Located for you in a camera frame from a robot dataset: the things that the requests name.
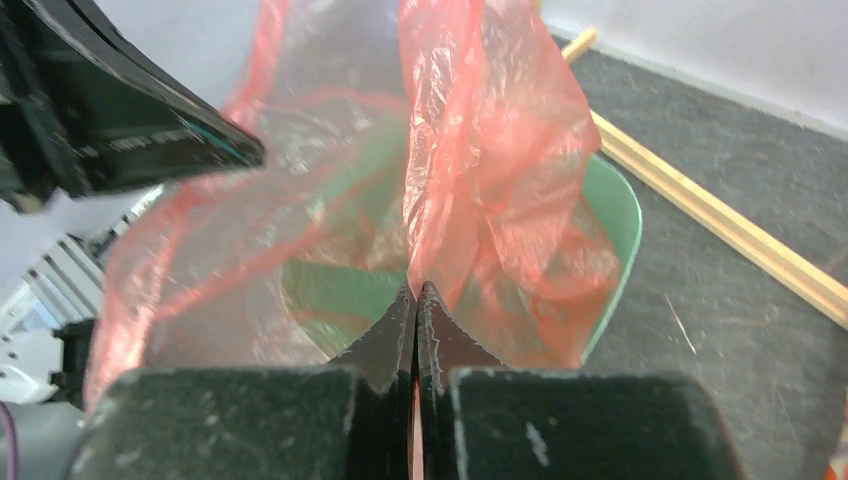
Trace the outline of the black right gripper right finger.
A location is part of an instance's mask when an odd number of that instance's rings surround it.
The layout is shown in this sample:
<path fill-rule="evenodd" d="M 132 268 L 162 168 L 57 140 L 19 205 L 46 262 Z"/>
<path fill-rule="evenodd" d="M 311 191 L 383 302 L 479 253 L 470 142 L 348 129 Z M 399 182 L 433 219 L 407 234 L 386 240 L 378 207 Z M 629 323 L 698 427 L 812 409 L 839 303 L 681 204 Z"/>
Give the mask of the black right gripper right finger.
<path fill-rule="evenodd" d="M 429 281 L 417 300 L 416 327 L 424 477 L 464 479 L 468 454 L 451 374 L 503 363 L 455 321 Z"/>

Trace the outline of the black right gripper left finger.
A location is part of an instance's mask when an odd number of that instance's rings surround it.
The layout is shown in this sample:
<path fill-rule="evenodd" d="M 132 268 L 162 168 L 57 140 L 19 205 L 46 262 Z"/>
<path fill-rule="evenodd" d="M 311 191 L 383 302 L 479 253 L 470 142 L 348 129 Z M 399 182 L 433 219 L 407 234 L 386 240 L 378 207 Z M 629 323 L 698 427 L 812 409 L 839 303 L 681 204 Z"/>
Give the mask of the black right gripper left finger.
<path fill-rule="evenodd" d="M 413 464 L 417 302 L 399 287 L 384 314 L 331 360 L 358 374 L 346 479 L 409 479 Z"/>

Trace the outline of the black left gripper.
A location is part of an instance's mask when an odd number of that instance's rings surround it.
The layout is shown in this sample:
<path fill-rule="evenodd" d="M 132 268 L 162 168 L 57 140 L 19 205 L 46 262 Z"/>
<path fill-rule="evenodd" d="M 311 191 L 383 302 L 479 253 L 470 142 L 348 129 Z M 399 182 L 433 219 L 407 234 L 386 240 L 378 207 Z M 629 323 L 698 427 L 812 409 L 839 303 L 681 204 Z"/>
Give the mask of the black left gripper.
<path fill-rule="evenodd" d="M 157 66 L 92 1 L 1 3 L 1 199 L 74 198 L 262 165 L 260 140 Z"/>

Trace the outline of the green plastic trash bin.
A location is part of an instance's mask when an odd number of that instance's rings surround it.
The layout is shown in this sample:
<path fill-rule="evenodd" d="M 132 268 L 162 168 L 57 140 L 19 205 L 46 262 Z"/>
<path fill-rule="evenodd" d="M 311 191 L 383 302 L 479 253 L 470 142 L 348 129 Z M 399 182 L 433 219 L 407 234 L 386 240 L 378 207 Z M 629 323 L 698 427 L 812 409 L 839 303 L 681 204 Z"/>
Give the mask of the green plastic trash bin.
<path fill-rule="evenodd" d="M 400 182 L 407 129 L 397 116 L 370 127 L 360 142 L 321 159 L 327 174 L 284 176 L 275 201 L 286 256 L 277 304 L 266 328 L 271 359 L 321 364 L 341 353 L 386 311 L 406 278 Z M 612 284 L 564 298 L 538 297 L 480 253 L 458 299 L 444 297 L 455 321 L 510 366 L 580 366 L 610 320 L 642 233 L 629 183 L 598 158 L 589 161 L 585 196 L 573 213 L 589 244 L 558 262 L 606 268 Z"/>

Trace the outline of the red plastic trash bag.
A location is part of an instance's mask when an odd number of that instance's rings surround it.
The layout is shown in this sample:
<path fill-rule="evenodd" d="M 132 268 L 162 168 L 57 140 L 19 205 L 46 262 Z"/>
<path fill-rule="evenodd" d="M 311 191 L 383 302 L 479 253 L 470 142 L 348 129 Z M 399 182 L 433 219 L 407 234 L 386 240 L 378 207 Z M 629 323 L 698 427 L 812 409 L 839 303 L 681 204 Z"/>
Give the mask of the red plastic trash bag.
<path fill-rule="evenodd" d="M 228 111 L 264 166 L 113 248 L 72 478 L 409 478 L 430 294 L 497 359 L 581 362 L 621 264 L 533 3 L 265 1 Z"/>

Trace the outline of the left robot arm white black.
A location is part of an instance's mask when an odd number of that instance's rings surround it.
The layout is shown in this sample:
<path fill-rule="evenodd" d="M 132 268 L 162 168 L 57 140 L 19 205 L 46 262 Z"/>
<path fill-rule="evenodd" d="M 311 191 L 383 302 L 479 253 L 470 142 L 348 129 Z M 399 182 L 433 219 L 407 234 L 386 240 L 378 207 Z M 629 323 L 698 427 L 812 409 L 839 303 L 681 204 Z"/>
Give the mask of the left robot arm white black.
<path fill-rule="evenodd" d="M 1 201 L 120 194 L 255 168 L 253 135 L 127 41 L 92 1 L 1 5 Z M 102 274 L 63 234 L 1 305 L 1 398 L 79 404 Z"/>

